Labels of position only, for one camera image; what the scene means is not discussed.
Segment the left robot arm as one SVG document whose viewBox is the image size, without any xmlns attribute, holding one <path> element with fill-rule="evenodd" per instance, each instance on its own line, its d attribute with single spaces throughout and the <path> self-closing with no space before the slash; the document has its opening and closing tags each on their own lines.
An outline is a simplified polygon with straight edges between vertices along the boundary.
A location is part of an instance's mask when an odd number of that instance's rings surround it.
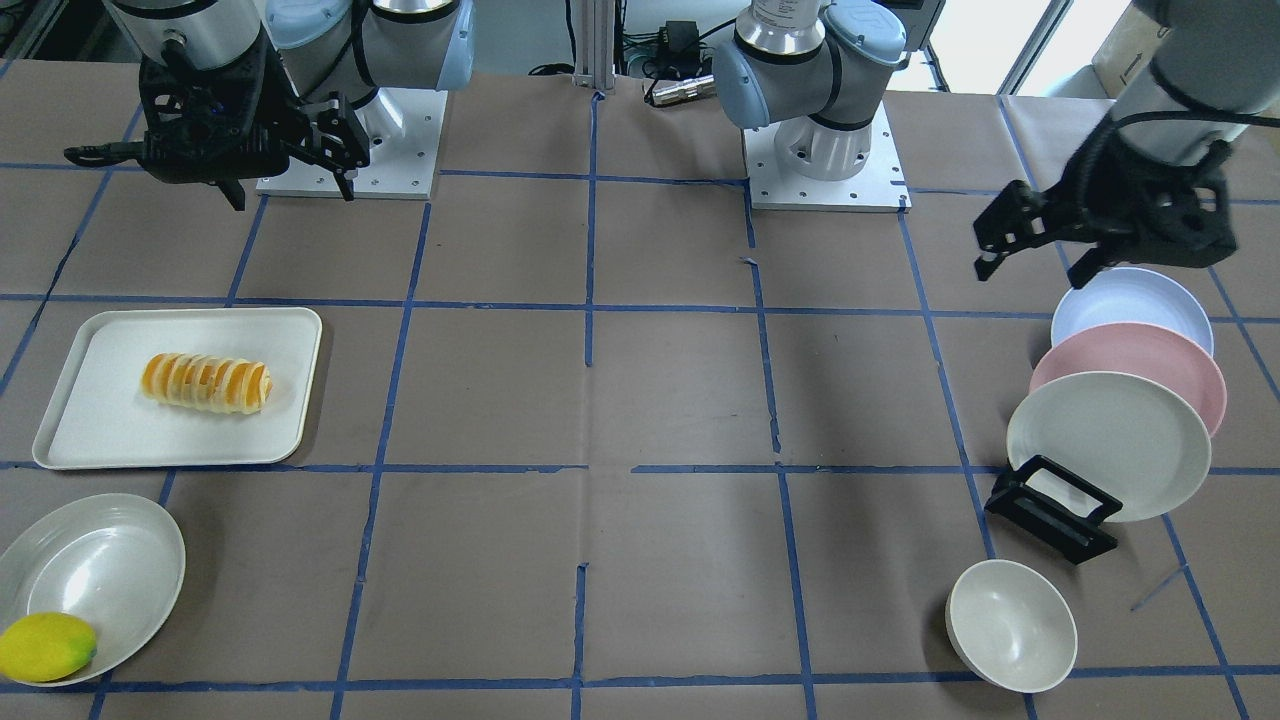
<svg viewBox="0 0 1280 720">
<path fill-rule="evenodd" d="M 1083 243 L 1080 290 L 1119 264 L 1208 268 L 1238 247 L 1222 165 L 1248 126 L 1275 127 L 1275 1 L 1139 1 L 1167 36 L 1046 191 L 1010 182 L 974 220 L 979 281 L 1048 243 Z"/>
</svg>

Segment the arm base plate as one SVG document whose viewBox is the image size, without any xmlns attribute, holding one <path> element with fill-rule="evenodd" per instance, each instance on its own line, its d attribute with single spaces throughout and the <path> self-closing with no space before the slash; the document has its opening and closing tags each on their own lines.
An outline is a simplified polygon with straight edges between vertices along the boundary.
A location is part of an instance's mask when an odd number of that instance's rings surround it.
<svg viewBox="0 0 1280 720">
<path fill-rule="evenodd" d="M 742 154 L 756 210 L 899 213 L 913 206 L 884 104 L 854 131 L 809 117 L 745 129 Z"/>
<path fill-rule="evenodd" d="M 355 199 L 428 201 L 436 178 L 447 91 L 381 88 L 356 111 L 370 140 L 370 164 L 348 174 Z M 262 196 L 342 199 L 332 173 L 293 160 L 256 183 Z"/>
</svg>

